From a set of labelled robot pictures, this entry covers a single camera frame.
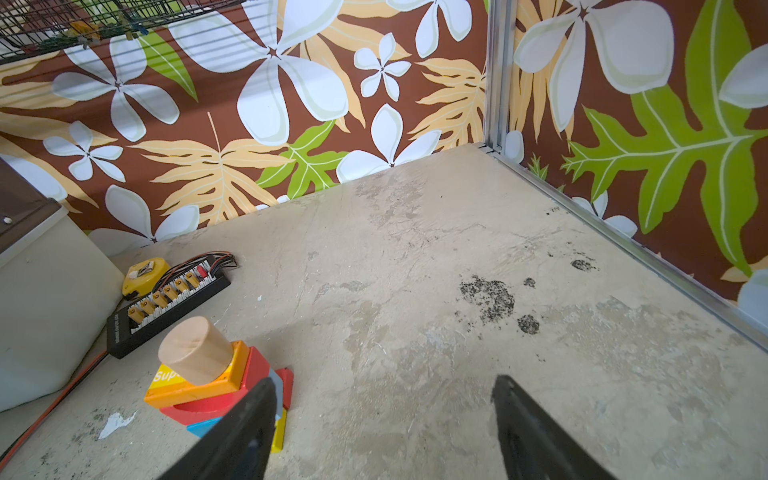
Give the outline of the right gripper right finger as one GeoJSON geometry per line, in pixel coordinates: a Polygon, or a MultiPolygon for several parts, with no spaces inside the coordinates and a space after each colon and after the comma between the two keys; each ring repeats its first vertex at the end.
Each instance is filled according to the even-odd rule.
{"type": "Polygon", "coordinates": [[[492,402],[510,479],[613,477],[510,376],[496,377],[492,402]]]}

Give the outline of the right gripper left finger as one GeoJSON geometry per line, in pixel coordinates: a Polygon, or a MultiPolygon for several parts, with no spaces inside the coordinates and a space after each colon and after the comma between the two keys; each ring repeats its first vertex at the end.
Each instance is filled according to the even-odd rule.
{"type": "Polygon", "coordinates": [[[275,433],[276,386],[264,378],[163,479],[262,479],[275,433]]]}

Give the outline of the small teal cube block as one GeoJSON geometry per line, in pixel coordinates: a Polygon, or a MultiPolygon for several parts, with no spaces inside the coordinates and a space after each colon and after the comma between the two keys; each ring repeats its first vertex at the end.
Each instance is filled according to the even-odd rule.
{"type": "Polygon", "coordinates": [[[221,420],[221,417],[205,420],[199,423],[193,423],[186,427],[187,431],[197,436],[198,438],[204,437],[214,426],[216,426],[221,420]]]}

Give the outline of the yellow striped block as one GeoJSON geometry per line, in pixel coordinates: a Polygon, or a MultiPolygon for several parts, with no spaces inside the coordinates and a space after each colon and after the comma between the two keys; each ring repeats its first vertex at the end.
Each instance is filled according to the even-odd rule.
{"type": "Polygon", "coordinates": [[[283,408],[280,418],[275,423],[274,436],[271,444],[271,453],[279,453],[283,450],[287,425],[288,411],[283,408]]]}

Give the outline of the red arch block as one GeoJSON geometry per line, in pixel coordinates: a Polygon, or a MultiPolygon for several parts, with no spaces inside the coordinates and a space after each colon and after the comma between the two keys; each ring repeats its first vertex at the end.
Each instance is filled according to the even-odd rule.
{"type": "Polygon", "coordinates": [[[262,379],[268,378],[270,373],[271,367],[267,360],[255,347],[250,347],[243,379],[237,391],[165,407],[160,412],[184,426],[223,417],[262,379]]]}

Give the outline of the light blue cube block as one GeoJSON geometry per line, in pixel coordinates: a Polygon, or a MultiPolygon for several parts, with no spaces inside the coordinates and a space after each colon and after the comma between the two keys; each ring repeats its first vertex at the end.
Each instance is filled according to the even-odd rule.
{"type": "Polygon", "coordinates": [[[273,369],[269,371],[269,378],[272,380],[275,387],[275,399],[276,399],[275,421],[278,422],[283,416],[284,384],[280,375],[273,369]]]}

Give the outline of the orange cylinder block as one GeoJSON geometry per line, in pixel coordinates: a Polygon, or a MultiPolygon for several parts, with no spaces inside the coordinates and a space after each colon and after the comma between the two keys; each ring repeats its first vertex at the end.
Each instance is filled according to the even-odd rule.
{"type": "Polygon", "coordinates": [[[161,364],[144,396],[144,401],[156,409],[162,409],[236,392],[244,376],[250,349],[243,341],[235,341],[231,345],[233,358],[230,364],[214,381],[205,385],[194,385],[170,367],[161,364]]]}

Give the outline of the natural wood cylinder block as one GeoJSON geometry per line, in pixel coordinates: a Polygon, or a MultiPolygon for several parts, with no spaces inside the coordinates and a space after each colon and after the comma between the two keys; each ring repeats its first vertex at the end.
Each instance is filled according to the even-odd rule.
{"type": "Polygon", "coordinates": [[[202,316],[177,324],[158,349],[160,362],[193,385],[216,380],[228,368],[233,355],[230,341],[202,316]]]}

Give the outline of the red rectangular block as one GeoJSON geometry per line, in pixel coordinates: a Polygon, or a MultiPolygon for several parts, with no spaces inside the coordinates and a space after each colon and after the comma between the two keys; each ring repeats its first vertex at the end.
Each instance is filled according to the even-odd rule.
{"type": "Polygon", "coordinates": [[[289,368],[282,368],[276,371],[283,383],[283,408],[289,410],[292,403],[294,373],[289,368]]]}

